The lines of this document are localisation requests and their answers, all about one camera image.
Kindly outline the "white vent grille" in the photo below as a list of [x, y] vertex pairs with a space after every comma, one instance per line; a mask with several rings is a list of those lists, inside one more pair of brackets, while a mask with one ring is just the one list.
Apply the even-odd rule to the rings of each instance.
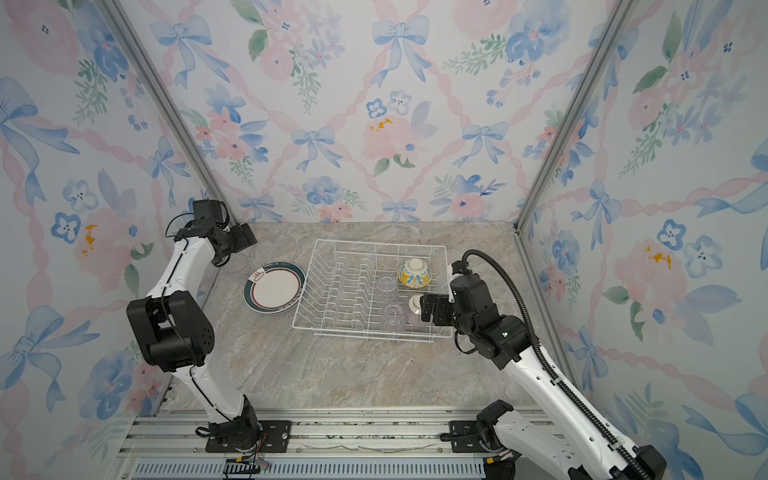
[[143, 459], [126, 479], [484, 479], [480, 460], [282, 458], [267, 467], [225, 459]]

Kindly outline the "grey striped ceramic bowl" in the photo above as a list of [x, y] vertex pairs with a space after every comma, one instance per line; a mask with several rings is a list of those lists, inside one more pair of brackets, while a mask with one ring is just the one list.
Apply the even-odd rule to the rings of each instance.
[[429, 323], [421, 319], [421, 299], [422, 294], [416, 294], [408, 300], [405, 318], [405, 328], [407, 331], [420, 331], [430, 326]]

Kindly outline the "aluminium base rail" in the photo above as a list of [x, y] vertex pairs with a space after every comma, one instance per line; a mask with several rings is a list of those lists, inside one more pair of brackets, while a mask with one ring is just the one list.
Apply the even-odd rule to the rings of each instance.
[[[551, 434], [559, 431], [536, 407], [515, 409]], [[293, 423], [288, 451], [279, 453], [216, 454], [205, 452], [205, 439], [196, 436], [204, 417], [199, 411], [172, 411], [133, 422], [120, 448], [109, 479], [126, 479], [143, 459], [208, 460], [269, 465], [282, 458], [440, 458], [480, 460], [484, 479], [556, 479], [531, 460], [513, 452], [502, 456], [451, 451], [441, 440], [452, 420], [476, 420], [476, 411], [458, 407], [371, 409], [271, 409], [258, 417]]]

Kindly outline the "clear glass tumbler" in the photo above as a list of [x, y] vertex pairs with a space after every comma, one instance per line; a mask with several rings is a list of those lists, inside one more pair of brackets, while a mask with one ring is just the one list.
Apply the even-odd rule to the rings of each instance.
[[389, 303], [382, 309], [382, 320], [385, 324], [396, 325], [405, 318], [403, 307], [399, 303]]
[[398, 281], [396, 278], [384, 276], [375, 283], [375, 296], [382, 301], [390, 301], [398, 296]]
[[246, 278], [250, 272], [250, 259], [244, 253], [233, 253], [221, 268], [221, 274], [225, 278], [235, 280]]

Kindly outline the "aluminium corner post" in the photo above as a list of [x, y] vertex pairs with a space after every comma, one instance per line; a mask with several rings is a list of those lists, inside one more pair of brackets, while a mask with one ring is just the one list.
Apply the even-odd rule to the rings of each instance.
[[514, 231], [517, 235], [524, 233], [528, 225], [533, 222], [538, 201], [543, 195], [552, 173], [557, 168], [566, 143], [577, 130], [581, 116], [592, 99], [596, 83], [607, 69], [609, 57], [614, 53], [620, 36], [627, 29], [627, 24], [634, 9], [634, 1], [621, 0], [615, 2], [614, 8], [605, 23], [605, 28], [598, 37], [597, 47], [593, 50], [582, 79], [573, 91], [574, 95], [565, 110], [561, 128], [553, 139], [553, 144], [534, 178], [532, 188], [526, 197], [526, 202], [514, 223]]
[[114, 0], [96, 0], [95, 5], [107, 25], [113, 31], [128, 60], [136, 68], [138, 75], [145, 83], [150, 98], [160, 111], [161, 119], [165, 122], [180, 149], [186, 155], [187, 163], [195, 171], [210, 197], [223, 202], [229, 214], [229, 223], [231, 225], [236, 224], [237, 220], [234, 216], [233, 207], [214, 178], [213, 171], [201, 156], [179, 108], [170, 95], [168, 88], [162, 82], [159, 71], [151, 60], [124, 8], [119, 1]]

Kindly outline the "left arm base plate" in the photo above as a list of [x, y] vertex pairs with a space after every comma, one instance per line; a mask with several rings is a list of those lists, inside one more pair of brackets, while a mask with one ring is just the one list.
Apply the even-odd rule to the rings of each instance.
[[257, 427], [259, 437], [256, 437], [255, 434], [247, 434], [233, 439], [232, 435], [228, 437], [220, 435], [218, 438], [208, 435], [205, 452], [216, 454], [283, 454], [288, 451], [292, 427], [293, 423], [289, 420], [265, 420], [260, 421]]

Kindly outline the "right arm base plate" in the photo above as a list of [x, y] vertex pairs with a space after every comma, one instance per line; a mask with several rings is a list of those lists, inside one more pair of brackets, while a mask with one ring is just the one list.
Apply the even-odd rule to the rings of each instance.
[[497, 448], [493, 448], [490, 433], [490, 428], [483, 422], [452, 420], [448, 422], [448, 432], [441, 435], [441, 440], [449, 443], [455, 454], [491, 454]]

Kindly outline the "clear glass tumbler back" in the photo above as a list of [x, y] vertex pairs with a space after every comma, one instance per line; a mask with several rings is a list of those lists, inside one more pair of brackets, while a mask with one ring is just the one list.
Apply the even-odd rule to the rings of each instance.
[[244, 253], [233, 253], [221, 268], [221, 274], [225, 278], [235, 280], [246, 278], [250, 272], [250, 259]]

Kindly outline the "right aluminium corner post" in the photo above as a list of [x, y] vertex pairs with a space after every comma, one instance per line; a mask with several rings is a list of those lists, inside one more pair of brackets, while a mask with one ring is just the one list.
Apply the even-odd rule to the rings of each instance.
[[528, 225], [533, 222], [538, 201], [543, 195], [552, 173], [557, 168], [566, 143], [577, 130], [581, 116], [592, 99], [596, 83], [607, 69], [609, 57], [614, 53], [620, 36], [627, 29], [627, 24], [634, 9], [634, 1], [621, 0], [615, 2], [614, 8], [605, 23], [605, 28], [598, 37], [597, 47], [593, 50], [582, 79], [573, 91], [574, 95], [565, 110], [561, 128], [553, 139], [553, 144], [534, 178], [532, 188], [526, 197], [526, 202], [514, 223], [514, 231], [517, 235], [524, 233]]

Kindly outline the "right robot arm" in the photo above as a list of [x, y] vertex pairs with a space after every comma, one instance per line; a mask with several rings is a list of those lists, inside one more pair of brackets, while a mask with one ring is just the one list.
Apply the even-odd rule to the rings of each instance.
[[480, 442], [502, 456], [519, 454], [556, 479], [660, 479], [667, 462], [651, 445], [639, 446], [593, 407], [530, 339], [523, 319], [499, 313], [476, 274], [457, 275], [450, 292], [412, 302], [422, 322], [450, 326], [475, 352], [522, 386], [558, 429], [551, 434], [497, 400], [476, 417]]

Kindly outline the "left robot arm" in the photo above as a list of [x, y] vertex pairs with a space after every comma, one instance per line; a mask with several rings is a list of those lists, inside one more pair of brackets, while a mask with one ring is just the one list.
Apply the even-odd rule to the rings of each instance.
[[256, 244], [246, 224], [230, 224], [226, 204], [197, 200], [192, 219], [172, 236], [173, 253], [156, 285], [126, 314], [143, 359], [181, 381], [202, 404], [195, 434], [213, 451], [251, 453], [265, 438], [253, 406], [213, 359], [215, 331], [196, 300], [205, 271]]

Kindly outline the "yellow patterned ceramic bowl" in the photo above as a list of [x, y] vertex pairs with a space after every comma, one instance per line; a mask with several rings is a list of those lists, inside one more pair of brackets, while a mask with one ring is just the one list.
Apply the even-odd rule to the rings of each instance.
[[410, 258], [406, 260], [401, 267], [398, 280], [407, 288], [426, 288], [432, 282], [430, 267], [428, 263], [421, 258]]

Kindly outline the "left aluminium corner post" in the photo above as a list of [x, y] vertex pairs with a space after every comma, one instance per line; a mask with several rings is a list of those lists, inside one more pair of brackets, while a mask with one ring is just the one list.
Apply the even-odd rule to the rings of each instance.
[[165, 122], [180, 149], [186, 155], [187, 163], [195, 171], [210, 197], [223, 202], [229, 214], [229, 223], [231, 225], [236, 224], [237, 220], [234, 216], [233, 207], [214, 178], [213, 171], [201, 156], [179, 108], [170, 95], [168, 88], [162, 82], [159, 71], [151, 60], [124, 8], [119, 1], [114, 0], [96, 0], [95, 5], [107, 25], [113, 31], [128, 60], [136, 68], [138, 75], [145, 83], [150, 98], [160, 111], [161, 119]]

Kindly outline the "white plate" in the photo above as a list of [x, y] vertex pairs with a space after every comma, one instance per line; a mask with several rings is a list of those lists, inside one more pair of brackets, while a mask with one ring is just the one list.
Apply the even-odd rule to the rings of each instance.
[[303, 269], [291, 262], [274, 262], [255, 270], [247, 279], [246, 305], [261, 314], [277, 314], [294, 307], [305, 286]]

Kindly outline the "clear glass tumbler front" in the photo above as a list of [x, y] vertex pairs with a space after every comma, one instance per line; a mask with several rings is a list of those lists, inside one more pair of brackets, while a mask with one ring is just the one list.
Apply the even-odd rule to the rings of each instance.
[[403, 307], [399, 303], [389, 303], [382, 309], [382, 320], [385, 324], [396, 325], [405, 318]]

